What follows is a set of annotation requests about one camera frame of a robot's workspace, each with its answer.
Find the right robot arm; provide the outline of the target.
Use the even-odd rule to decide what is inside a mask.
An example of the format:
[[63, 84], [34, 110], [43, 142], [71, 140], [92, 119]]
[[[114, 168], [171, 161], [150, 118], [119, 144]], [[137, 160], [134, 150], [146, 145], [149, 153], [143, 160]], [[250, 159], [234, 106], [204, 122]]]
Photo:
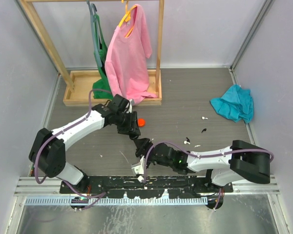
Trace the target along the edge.
[[210, 192], [243, 179], [256, 184], [270, 183], [274, 154], [242, 140], [205, 152], [186, 151], [166, 141], [153, 143], [149, 138], [136, 139], [134, 143], [139, 162], [131, 169], [140, 182], [146, 181], [147, 168], [155, 164], [170, 167], [180, 175], [206, 171], [204, 185]]

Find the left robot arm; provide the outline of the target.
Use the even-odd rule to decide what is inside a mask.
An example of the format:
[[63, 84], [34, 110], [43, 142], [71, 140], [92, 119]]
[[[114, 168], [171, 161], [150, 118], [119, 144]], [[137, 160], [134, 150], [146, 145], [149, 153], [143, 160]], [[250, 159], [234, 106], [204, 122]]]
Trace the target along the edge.
[[88, 134], [108, 125], [115, 125], [117, 132], [135, 140], [140, 136], [137, 112], [132, 110], [134, 100], [115, 95], [106, 104], [90, 106], [88, 112], [77, 120], [52, 131], [42, 128], [38, 131], [29, 154], [34, 164], [34, 176], [38, 184], [38, 171], [45, 177], [59, 178], [70, 184], [77, 193], [83, 193], [89, 186], [85, 172], [66, 161], [66, 151]]

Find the teal cloth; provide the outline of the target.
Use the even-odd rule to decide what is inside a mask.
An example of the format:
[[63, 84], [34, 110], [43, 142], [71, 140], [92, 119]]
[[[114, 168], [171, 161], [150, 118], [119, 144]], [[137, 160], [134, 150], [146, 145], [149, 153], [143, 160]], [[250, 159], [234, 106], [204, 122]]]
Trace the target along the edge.
[[213, 98], [210, 104], [215, 112], [229, 120], [250, 123], [254, 115], [253, 98], [250, 89], [232, 85], [221, 97]]

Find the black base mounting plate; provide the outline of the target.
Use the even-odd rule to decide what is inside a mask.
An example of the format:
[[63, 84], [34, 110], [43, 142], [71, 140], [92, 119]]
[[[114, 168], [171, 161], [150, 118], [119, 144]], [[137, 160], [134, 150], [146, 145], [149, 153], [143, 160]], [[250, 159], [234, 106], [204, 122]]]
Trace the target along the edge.
[[219, 190], [208, 185], [205, 177], [195, 175], [150, 176], [146, 183], [139, 182], [134, 176], [90, 176], [86, 181], [87, 185], [76, 188], [79, 193], [96, 195], [105, 192], [108, 198], [125, 195], [129, 199], [161, 198], [165, 192], [170, 199], [200, 198]]

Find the grey-blue hanger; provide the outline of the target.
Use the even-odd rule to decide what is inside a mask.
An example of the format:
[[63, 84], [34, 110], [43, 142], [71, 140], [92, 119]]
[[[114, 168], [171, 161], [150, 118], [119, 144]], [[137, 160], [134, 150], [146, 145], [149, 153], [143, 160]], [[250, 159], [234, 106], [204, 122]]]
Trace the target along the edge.
[[93, 47], [94, 47], [93, 54], [94, 54], [94, 57], [95, 57], [97, 67], [101, 68], [102, 67], [102, 61], [101, 61], [101, 58], [100, 58], [99, 49], [98, 49], [98, 45], [97, 45], [98, 37], [96, 36], [96, 32], [95, 32], [96, 22], [97, 22], [97, 20], [95, 18], [95, 15], [96, 15], [97, 9], [96, 9], [95, 4], [90, 3], [89, 0], [87, 0], [86, 3], [88, 5], [88, 9], [89, 9], [89, 12], [90, 12], [90, 26], [91, 26], [91, 34], [92, 34], [92, 41], [93, 41]]

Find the orange earbud charging case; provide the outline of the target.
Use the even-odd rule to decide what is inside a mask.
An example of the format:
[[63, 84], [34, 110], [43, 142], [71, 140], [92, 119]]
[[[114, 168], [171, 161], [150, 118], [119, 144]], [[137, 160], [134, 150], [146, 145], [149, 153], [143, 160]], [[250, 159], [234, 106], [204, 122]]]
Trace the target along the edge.
[[146, 125], [146, 121], [143, 118], [138, 119], [138, 126], [144, 127]]

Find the pink t-shirt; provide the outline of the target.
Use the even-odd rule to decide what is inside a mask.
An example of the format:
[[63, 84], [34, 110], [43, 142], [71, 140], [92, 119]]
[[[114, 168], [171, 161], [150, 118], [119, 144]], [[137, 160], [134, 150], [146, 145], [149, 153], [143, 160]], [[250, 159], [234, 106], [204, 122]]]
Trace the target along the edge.
[[148, 92], [147, 59], [152, 55], [148, 25], [143, 7], [131, 8], [131, 19], [117, 26], [105, 59], [105, 71], [112, 95], [121, 95], [139, 104], [157, 98]]

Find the yellow hanger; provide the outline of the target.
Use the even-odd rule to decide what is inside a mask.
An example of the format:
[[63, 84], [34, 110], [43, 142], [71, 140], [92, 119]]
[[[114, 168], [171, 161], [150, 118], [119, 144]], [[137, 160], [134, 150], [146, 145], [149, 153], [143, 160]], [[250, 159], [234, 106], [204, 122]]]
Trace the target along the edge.
[[[127, 0], [126, 4], [125, 4], [125, 14], [124, 14], [123, 18], [120, 20], [120, 22], [118, 24], [119, 28], [121, 28], [124, 23], [126, 23], [126, 24], [130, 23], [130, 21], [131, 21], [131, 11], [137, 7], [136, 5], [133, 5], [131, 8], [129, 8], [128, 5], [129, 5], [129, 1]], [[127, 34], [125, 35], [125, 38], [128, 38], [130, 36], [130, 34], [132, 33], [133, 29], [134, 29], [134, 25], [132, 25], [132, 27], [127, 31]]]

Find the green garment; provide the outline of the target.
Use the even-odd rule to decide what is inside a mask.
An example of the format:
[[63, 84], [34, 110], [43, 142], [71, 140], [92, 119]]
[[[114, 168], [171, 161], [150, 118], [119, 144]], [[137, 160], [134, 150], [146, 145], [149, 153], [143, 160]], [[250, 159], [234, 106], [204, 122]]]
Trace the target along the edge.
[[105, 43], [104, 37], [103, 37], [103, 32], [102, 32], [102, 28], [100, 25], [100, 18], [99, 15], [95, 15], [95, 18], [97, 20], [96, 22], [96, 36], [98, 37], [98, 49], [99, 49], [99, 54], [100, 54], [100, 58], [102, 61], [102, 67], [98, 68], [98, 72], [100, 75], [100, 79], [96, 82], [93, 83], [92, 88], [93, 89], [102, 89], [104, 91], [95, 91], [94, 93], [94, 98], [95, 99], [112, 99], [112, 93], [110, 90], [110, 86], [108, 83], [108, 79], [107, 79], [107, 75], [105, 72], [105, 59], [106, 59], [106, 54], [107, 54], [107, 45]]

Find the wooden clothes rack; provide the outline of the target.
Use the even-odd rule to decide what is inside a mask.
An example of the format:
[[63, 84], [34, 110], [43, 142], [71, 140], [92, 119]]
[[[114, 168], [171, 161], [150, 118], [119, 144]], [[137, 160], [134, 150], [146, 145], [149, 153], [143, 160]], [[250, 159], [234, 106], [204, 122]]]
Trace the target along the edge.
[[[86, 92], [89, 90], [89, 88], [92, 87], [94, 82], [99, 80], [99, 72], [97, 70], [73, 70], [68, 72], [40, 16], [38, 15], [38, 12], [35, 9], [33, 4], [34, 2], [34, 0], [21, 0], [20, 4], [35, 32], [38, 34], [44, 49], [47, 51], [58, 73], [62, 76], [66, 83], [63, 103], [66, 106], [86, 106], [88, 104], [88, 94]], [[157, 97], [145, 98], [140, 103], [141, 106], [158, 106], [162, 104], [162, 80], [160, 65], [163, 38], [164, 5], [165, 2], [160, 0], [158, 13], [156, 68], [148, 70], [149, 87], [147, 91], [155, 94]]]

